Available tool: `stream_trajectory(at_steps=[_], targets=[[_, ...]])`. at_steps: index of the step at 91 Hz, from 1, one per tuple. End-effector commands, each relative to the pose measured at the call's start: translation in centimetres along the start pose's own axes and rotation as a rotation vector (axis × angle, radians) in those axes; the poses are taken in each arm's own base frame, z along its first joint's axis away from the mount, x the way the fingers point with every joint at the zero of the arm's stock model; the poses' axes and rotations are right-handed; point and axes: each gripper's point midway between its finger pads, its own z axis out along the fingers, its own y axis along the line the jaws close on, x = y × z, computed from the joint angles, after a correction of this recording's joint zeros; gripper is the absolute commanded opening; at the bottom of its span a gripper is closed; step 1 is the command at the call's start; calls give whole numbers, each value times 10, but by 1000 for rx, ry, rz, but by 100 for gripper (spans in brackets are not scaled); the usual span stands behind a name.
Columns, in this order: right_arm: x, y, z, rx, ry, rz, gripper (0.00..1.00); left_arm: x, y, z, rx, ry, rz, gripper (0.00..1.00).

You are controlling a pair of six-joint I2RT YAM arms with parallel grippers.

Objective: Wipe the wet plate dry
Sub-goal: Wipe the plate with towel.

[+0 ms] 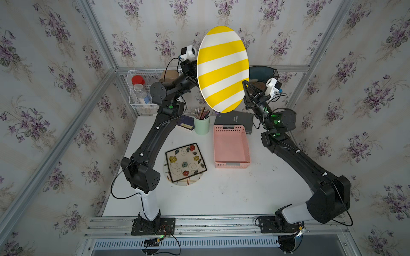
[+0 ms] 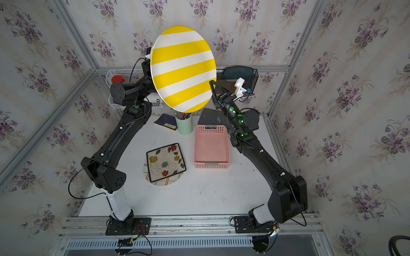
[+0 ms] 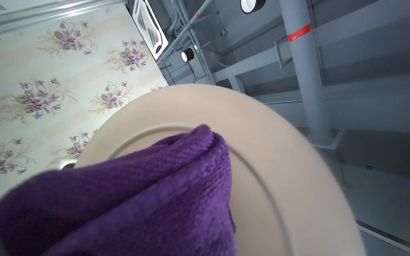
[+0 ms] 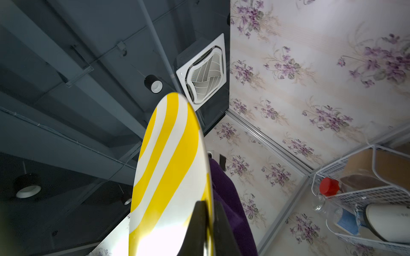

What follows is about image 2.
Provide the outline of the round yellow striped plate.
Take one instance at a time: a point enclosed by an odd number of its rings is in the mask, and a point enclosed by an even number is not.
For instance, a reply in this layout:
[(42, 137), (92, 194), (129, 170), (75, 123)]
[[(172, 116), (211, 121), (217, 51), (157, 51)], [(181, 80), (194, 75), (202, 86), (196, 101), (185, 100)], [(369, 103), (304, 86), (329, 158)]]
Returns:
[(210, 82), (217, 77), (216, 62), (198, 32), (185, 26), (166, 29), (154, 43), (150, 61), (154, 86), (170, 108), (194, 113), (209, 102)]

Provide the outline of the square floral black-rimmed plate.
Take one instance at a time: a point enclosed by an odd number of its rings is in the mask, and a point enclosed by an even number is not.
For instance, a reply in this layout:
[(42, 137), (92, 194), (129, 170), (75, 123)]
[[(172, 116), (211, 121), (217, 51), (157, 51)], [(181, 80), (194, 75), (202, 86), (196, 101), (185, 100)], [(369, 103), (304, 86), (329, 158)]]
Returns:
[(175, 176), (187, 170), (179, 143), (148, 151), (146, 163), (150, 182)]

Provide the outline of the round plaid-striped white plate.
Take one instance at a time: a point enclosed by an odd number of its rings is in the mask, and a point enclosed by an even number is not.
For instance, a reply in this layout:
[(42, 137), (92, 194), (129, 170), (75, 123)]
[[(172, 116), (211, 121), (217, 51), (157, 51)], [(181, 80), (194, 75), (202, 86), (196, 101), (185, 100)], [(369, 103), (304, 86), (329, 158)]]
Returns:
[(159, 181), (155, 181), (155, 182), (150, 182), (149, 179), (149, 173), (148, 173), (148, 168), (147, 168), (147, 163), (144, 164), (143, 167), (143, 174), (145, 176), (145, 179), (147, 182), (155, 185), (155, 186), (168, 186), (170, 184), (175, 183), (176, 181), (178, 181), (180, 178), (182, 178), (184, 173), (180, 173), (178, 175), (175, 176), (171, 176), (171, 177), (166, 177), (165, 179), (161, 179)]

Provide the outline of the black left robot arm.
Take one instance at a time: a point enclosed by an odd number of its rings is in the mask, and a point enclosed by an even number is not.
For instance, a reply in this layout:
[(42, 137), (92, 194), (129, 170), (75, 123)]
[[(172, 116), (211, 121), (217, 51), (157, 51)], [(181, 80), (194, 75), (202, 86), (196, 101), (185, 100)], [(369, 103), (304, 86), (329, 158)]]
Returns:
[(114, 82), (110, 94), (115, 104), (123, 106), (121, 119), (103, 146), (91, 158), (84, 157), (81, 166), (94, 185), (106, 196), (111, 210), (110, 221), (123, 229), (133, 224), (123, 186), (126, 174), (117, 170), (123, 152), (152, 113), (147, 97), (155, 92), (150, 60), (143, 59), (143, 75), (136, 82)]

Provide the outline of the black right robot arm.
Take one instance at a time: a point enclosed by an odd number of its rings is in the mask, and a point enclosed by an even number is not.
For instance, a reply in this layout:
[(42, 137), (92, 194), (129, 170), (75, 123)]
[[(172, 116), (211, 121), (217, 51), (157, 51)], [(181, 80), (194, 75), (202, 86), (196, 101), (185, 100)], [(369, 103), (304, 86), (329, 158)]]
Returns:
[(259, 128), (259, 111), (253, 108), (239, 109), (235, 95), (214, 80), (209, 84), (212, 102), (227, 121), (232, 146), (255, 165), (272, 192), (267, 203), (249, 211), (250, 221), (262, 225), (270, 221), (283, 224), (293, 220), (308, 208), (306, 181), (286, 171), (264, 149), (254, 133)]

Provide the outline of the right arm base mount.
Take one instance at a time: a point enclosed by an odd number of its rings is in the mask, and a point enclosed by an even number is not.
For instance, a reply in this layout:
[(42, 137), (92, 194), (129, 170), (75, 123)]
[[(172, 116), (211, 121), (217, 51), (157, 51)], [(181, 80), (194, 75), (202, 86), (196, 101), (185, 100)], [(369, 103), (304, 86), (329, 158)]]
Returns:
[(234, 228), (236, 234), (270, 233), (277, 225), (275, 221), (259, 224), (248, 216), (233, 216), (229, 220), (229, 224)]

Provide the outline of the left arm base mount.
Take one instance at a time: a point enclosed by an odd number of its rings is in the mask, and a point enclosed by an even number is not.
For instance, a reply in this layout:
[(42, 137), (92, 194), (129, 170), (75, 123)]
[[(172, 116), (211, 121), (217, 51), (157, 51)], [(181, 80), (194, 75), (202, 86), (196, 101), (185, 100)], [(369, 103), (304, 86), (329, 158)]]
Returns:
[(122, 235), (148, 235), (152, 219), (151, 218), (127, 218), (125, 221), (118, 221), (115, 218), (109, 218), (106, 236)]

